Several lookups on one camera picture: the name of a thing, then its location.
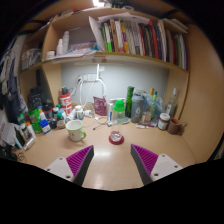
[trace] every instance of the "storage box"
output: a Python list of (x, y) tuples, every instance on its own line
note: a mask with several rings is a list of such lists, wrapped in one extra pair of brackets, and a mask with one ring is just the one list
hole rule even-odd
[(22, 55), (22, 70), (41, 61), (41, 50), (37, 48), (30, 49)]

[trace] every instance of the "bookshelf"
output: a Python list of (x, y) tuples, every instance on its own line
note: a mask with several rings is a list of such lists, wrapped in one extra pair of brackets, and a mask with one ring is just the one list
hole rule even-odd
[[(56, 105), (59, 102), (58, 96), (62, 86), (61, 82), (62, 63), (68, 63), (71, 61), (94, 63), (92, 62), (93, 58), (95, 59), (95, 63), (96, 62), (102, 63), (102, 60), (105, 61), (105, 59), (108, 63), (109, 62), (116, 63), (116, 61), (142, 63), (160, 68), (165, 68), (169, 71), (169, 78), (164, 102), (165, 105), (168, 103), (169, 97), (172, 95), (172, 89), (174, 87), (180, 89), (181, 94), (179, 96), (179, 105), (175, 116), (177, 119), (179, 119), (182, 113), (182, 109), (187, 94), (189, 72), (185, 69), (182, 69), (181, 67), (178, 67), (177, 65), (153, 57), (127, 54), (127, 53), (115, 53), (115, 52), (97, 52), (93, 56), (84, 56), (82, 58), (68, 58), (57, 61), (53, 60), (48, 63), (45, 63), (44, 60), (46, 52), (56, 50), (58, 40), (62, 38), (65, 31), (89, 25), (89, 16), (97, 20), (98, 17), (100, 16), (116, 15), (124, 12), (129, 12), (133, 16), (145, 17), (152, 21), (158, 21), (159, 19), (153, 15), (149, 15), (147, 13), (138, 11), (132, 11), (126, 9), (114, 9), (114, 8), (94, 8), (83, 10), (76, 14), (64, 17), (59, 17), (56, 15), (52, 20), (51, 24), (45, 26), (44, 28), (38, 30), (33, 35), (29, 36), (24, 44), (23, 52), (25, 52), (25, 50), (28, 50), (29, 47), (32, 48), (37, 46), (38, 42), (43, 41), (42, 55), (41, 55), (42, 62), (40, 62), (36, 66), (33, 66), (33, 68), (29, 68), (27, 71), (23, 71), (20, 75), (21, 93), (24, 99), (25, 100), (27, 99), (27, 95), (29, 93), (28, 90), (34, 85), (33, 81), (28, 82), (28, 80), (31, 79), (31, 77), (34, 77), (35, 71), (38, 68), (41, 68), (44, 72), (53, 102)], [(177, 32), (175, 27), (170, 26), (169, 29), (172, 32)]]

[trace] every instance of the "purple striped object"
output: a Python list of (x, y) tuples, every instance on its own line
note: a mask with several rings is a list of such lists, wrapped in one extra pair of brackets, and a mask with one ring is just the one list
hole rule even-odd
[(133, 144), (131, 144), (131, 155), (136, 163), (143, 184), (151, 183), (150, 174), (159, 156), (145, 148)]
[(94, 147), (91, 145), (66, 158), (77, 185), (82, 185), (93, 156)]

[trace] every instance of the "wooden desk surface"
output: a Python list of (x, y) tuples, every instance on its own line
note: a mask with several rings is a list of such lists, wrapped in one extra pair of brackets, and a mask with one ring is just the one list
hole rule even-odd
[[(93, 122), (93, 118), (85, 117), (84, 126)], [(109, 142), (111, 127), (99, 126), (95, 122), (83, 128), (87, 136), (84, 140), (73, 142), (66, 129), (54, 129), (47, 135), (37, 134), (34, 145), (24, 152), (28, 164), (39, 168), (47, 168), (58, 157), (68, 157), (90, 145), (94, 146), (94, 157), (89, 165), (84, 188), (102, 190), (124, 190), (143, 186), (136, 164), (130, 154), (131, 144), (139, 145), (156, 154), (165, 153), (182, 167), (196, 163), (187, 143), (181, 136), (170, 135), (159, 128), (138, 129), (129, 122), (123, 125), (124, 143), (113, 145)]]

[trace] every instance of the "wooden shelf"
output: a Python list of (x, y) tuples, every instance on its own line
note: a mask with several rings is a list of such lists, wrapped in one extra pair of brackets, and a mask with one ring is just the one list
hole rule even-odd
[(114, 8), (100, 8), (100, 9), (89, 9), (84, 10), (74, 15), (66, 16), (66, 17), (59, 17), (57, 20), (53, 21), (53, 26), (56, 29), (60, 29), (63, 31), (71, 30), (81, 26), (89, 25), (89, 16), (98, 20), (100, 16), (107, 16), (107, 15), (115, 15), (124, 12), (129, 12), (133, 16), (142, 16), (148, 18), (153, 21), (157, 21), (159, 18), (155, 16), (148, 15), (146, 13), (132, 11), (127, 9), (114, 9)]
[(36, 70), (38, 70), (38, 69), (41, 68), (41, 65), (46, 64), (46, 63), (49, 63), (49, 62), (52, 62), (52, 60), (39, 62), (39, 63), (37, 63), (37, 64), (35, 64), (33, 66), (30, 66), (29, 68), (21, 71), (20, 72), (20, 75), (25, 74), (25, 73), (28, 73), (28, 72), (36, 71)]
[(188, 73), (187, 70), (180, 68), (177, 65), (171, 64), (169, 62), (162, 61), (160, 59), (148, 57), (148, 56), (141, 56), (136, 54), (127, 54), (127, 53), (115, 53), (115, 52), (96, 52), (95, 55), (90, 56), (83, 56), (79, 58), (61, 58), (57, 60), (53, 60), (53, 64), (58, 63), (69, 63), (69, 62), (83, 62), (83, 63), (107, 63), (103, 62), (107, 60), (108, 63), (121, 63), (121, 62), (134, 62), (134, 63), (141, 63), (141, 64), (151, 64), (156, 67), (165, 68), (168, 70), (175, 70), (181, 73)]

